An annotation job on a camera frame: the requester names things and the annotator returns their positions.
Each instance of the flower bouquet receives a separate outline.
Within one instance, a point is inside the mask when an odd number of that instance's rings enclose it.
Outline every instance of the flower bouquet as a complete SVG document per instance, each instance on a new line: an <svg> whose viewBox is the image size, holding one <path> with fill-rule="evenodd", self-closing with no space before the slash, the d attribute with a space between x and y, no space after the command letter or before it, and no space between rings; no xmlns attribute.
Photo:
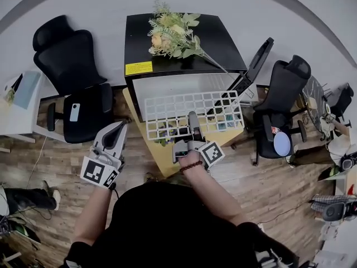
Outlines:
<svg viewBox="0 0 357 268"><path fill-rule="evenodd" d="M234 79L222 66L211 58L201 47L200 38L194 35L190 27L199 24L200 14L182 14L171 12L167 3L155 0L154 18L149 19L152 29L148 33L152 46L149 53L154 56L169 56L184 59L191 55L205 58L222 69Z"/></svg>

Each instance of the white desk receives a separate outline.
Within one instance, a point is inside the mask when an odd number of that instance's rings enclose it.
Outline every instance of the white desk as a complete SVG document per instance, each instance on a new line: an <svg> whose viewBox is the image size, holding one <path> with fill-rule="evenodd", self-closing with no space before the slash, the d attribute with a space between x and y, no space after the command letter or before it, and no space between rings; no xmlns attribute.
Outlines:
<svg viewBox="0 0 357 268"><path fill-rule="evenodd" d="M6 87L11 87L19 75L9 80L1 89L5 92ZM0 103L0 135L5 135L11 138L16 138L22 141L35 143L36 140L21 134L31 134L36 132L38 134L51 137L53 139L65 142L64 136L56 132L50 132L47 129L37 125L38 108L40 106L40 93L42 85L47 77L41 73L40 79L32 93L32 97L27 109L24 109L15 104L8 105L5 101Z"/></svg>

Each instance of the shoe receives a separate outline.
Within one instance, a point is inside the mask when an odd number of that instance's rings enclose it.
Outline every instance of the shoe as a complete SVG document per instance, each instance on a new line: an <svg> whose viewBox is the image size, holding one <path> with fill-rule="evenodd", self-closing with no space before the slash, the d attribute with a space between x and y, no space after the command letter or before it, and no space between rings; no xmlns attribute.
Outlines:
<svg viewBox="0 0 357 268"><path fill-rule="evenodd" d="M56 201L56 208L55 210L58 210L60 208L60 202L61 202L61 194L59 190L54 190L54 194L52 195L52 197L55 199Z"/></svg>
<svg viewBox="0 0 357 268"><path fill-rule="evenodd" d="M46 181L42 181L41 182L41 189L45 190L47 195L51 195L50 194L50 187L48 185L48 183Z"/></svg>
<svg viewBox="0 0 357 268"><path fill-rule="evenodd" d="M151 183L152 181L157 181L157 177L151 173L146 173L144 176L144 183Z"/></svg>
<svg viewBox="0 0 357 268"><path fill-rule="evenodd" d="M293 168L296 168L296 166L290 164L290 158L291 158L291 156L292 156L292 155L286 156L286 157L285 157L285 160L286 160L286 162L289 164L289 167L293 169Z"/></svg>

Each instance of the desk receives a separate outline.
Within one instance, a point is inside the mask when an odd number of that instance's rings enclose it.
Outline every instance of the desk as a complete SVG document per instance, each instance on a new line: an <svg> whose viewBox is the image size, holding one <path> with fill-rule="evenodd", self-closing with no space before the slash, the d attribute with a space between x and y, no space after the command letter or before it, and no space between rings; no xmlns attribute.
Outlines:
<svg viewBox="0 0 357 268"><path fill-rule="evenodd" d="M12 86L19 75L9 80L5 85ZM19 107L15 104L7 105L5 101L1 101L0 105L0 135L5 135L11 138L16 138L22 141L35 143L35 139L22 136L21 134L38 134L51 137L53 139L65 142L64 136L56 132L50 132L47 129L37 125L38 108L40 106L40 92L42 85L47 77L41 73L41 76L33 90L32 97L27 109Z"/></svg>
<svg viewBox="0 0 357 268"><path fill-rule="evenodd" d="M306 105L306 110L308 115L310 116L313 125L315 125L316 129L323 133L321 129L320 117L323 116L326 112L326 101L324 100L324 89L321 84L317 81L316 78L311 76L308 79L307 84L302 90L303 99L305 104L307 104L308 99L314 98L317 103L317 109L311 109Z"/></svg>
<svg viewBox="0 0 357 268"><path fill-rule="evenodd" d="M148 146L160 172L164 177L169 177L172 174L178 172L180 166L178 163L172 163L172 147L173 143L169 143L165 147L161 146L159 143L155 143L154 141L149 141L147 139L146 134L146 124L145 122L140 122L139 117L135 112L134 104L129 94L128 88L123 90L123 95L128 103L129 109L134 117L135 123L138 126L141 135L143 136L146 145ZM215 133L207 133L205 137L207 140L216 141L220 146L223 146L231 139L237 137L239 134L243 132L244 128L241 130L230 130L226 132L215 132Z"/></svg>

